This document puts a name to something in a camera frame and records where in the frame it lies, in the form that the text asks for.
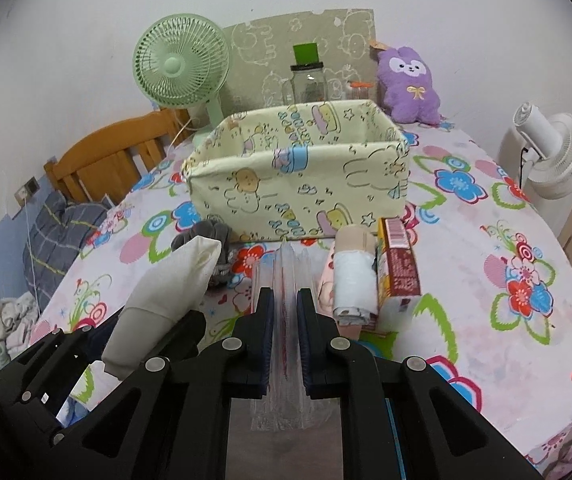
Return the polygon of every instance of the plush bunny face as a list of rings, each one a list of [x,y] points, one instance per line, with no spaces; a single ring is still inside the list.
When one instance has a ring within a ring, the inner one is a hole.
[[[400,57],[391,57],[388,61],[388,66],[393,72],[403,72],[410,77],[419,77],[426,74],[426,66],[419,60],[413,59],[411,62],[406,63]]]
[[[432,87],[430,69],[419,54],[407,46],[380,52],[377,73],[385,86],[408,83]]]

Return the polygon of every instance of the rolled towel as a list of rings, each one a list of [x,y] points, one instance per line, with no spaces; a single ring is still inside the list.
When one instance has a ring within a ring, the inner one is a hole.
[[[365,325],[371,314],[377,314],[376,244],[363,226],[348,225],[337,231],[333,317],[339,326]]]
[[[204,297],[221,242],[197,236],[148,270],[106,343],[106,372],[124,380],[161,338]]]

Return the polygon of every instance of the white blanket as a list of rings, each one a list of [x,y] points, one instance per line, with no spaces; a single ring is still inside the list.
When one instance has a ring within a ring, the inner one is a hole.
[[[35,298],[30,292],[19,298],[0,299],[0,342],[6,342],[11,359],[28,347],[32,327],[39,314]]]

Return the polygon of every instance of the yellow fabric storage box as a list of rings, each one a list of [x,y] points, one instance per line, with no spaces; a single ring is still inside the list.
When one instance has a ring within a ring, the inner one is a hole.
[[[377,232],[403,214],[403,130],[372,101],[265,108],[223,121],[184,162],[191,200],[233,240],[333,236],[347,224]]]

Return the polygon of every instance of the wooden bed headboard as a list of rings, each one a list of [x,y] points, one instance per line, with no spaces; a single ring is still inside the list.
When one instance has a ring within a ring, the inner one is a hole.
[[[163,108],[110,124],[77,142],[57,162],[47,162],[44,170],[52,186],[69,199],[99,202],[107,194],[117,204],[143,176],[130,148],[150,171],[165,157],[162,137],[173,140],[189,122],[188,111]],[[175,146],[191,135],[189,128],[190,124],[175,140]]]

